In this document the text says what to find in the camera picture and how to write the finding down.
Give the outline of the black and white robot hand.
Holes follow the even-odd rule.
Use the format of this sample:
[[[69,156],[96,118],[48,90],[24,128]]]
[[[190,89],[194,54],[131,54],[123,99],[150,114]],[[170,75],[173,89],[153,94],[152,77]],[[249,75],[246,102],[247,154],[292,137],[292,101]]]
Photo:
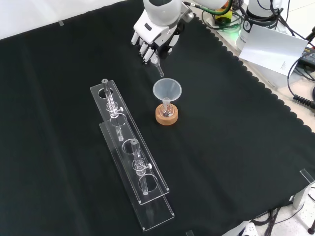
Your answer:
[[[146,11],[133,26],[131,44],[137,46],[142,63],[148,64],[154,59],[165,59],[173,51],[185,24],[179,21],[170,26],[157,26],[151,22]]]

